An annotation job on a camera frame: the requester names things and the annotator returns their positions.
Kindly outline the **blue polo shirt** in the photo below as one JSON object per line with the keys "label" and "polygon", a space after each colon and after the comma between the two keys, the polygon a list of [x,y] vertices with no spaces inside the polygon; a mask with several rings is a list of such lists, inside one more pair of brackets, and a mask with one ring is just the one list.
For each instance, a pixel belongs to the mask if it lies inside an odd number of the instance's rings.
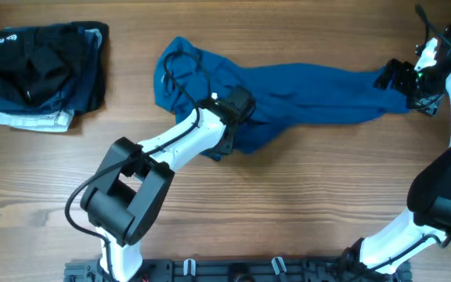
{"label": "blue polo shirt", "polygon": [[177,37],[157,61],[153,92],[155,103],[181,122],[193,110],[193,101],[212,92],[226,98],[244,87],[256,108],[240,126],[233,149],[251,154],[296,125],[350,125],[408,113],[402,93],[373,86],[381,72],[307,63],[241,67]]}

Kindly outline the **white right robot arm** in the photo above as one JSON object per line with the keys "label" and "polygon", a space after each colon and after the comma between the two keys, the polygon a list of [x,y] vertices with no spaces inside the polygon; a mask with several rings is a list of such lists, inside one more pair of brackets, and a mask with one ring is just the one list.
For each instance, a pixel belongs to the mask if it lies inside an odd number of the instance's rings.
{"label": "white right robot arm", "polygon": [[[448,96],[451,106],[451,39],[442,44],[432,38],[417,48],[420,57],[413,67],[399,73],[389,67],[380,85],[394,86],[411,80],[403,91],[416,98],[422,109],[433,110]],[[399,275],[399,267],[425,248],[445,248],[451,241],[451,136],[449,149],[427,166],[413,181],[406,209],[371,237],[346,248],[335,272],[349,281],[380,280]]]}

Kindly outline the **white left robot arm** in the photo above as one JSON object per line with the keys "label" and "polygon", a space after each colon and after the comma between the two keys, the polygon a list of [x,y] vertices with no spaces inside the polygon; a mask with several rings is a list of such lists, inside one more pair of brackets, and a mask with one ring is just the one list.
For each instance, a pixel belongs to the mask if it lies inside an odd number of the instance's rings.
{"label": "white left robot arm", "polygon": [[233,151],[239,127],[255,107],[235,88],[226,98],[202,99],[166,132],[139,143],[122,137],[87,180],[80,206],[103,241],[94,280],[130,281],[143,264],[140,243],[154,224],[175,173],[199,154],[220,161]]}

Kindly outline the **white folded garment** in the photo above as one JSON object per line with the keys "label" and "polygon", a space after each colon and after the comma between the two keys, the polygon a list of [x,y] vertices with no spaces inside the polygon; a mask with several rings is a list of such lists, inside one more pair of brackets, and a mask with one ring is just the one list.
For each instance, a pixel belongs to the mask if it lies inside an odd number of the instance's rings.
{"label": "white folded garment", "polygon": [[7,114],[0,112],[0,125],[36,132],[66,132],[73,119],[73,110],[58,110],[51,114]]}

